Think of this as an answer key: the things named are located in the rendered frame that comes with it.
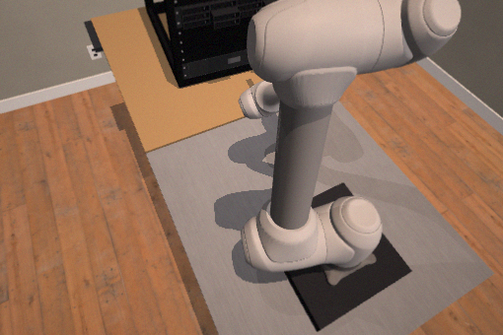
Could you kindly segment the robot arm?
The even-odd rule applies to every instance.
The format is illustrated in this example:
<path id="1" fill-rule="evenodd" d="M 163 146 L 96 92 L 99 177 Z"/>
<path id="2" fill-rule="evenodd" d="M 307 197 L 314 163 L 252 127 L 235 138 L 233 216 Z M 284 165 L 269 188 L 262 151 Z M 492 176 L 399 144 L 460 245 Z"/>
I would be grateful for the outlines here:
<path id="1" fill-rule="evenodd" d="M 248 60 L 264 81 L 239 105 L 249 119 L 279 112 L 271 199 L 241 230 L 252 268 L 321 264 L 333 287 L 376 262 L 368 254 L 382 223 L 370 201 L 345 196 L 311 207 L 332 107 L 356 75 L 434 54 L 460 19 L 458 0 L 278 0 L 252 16 Z"/>

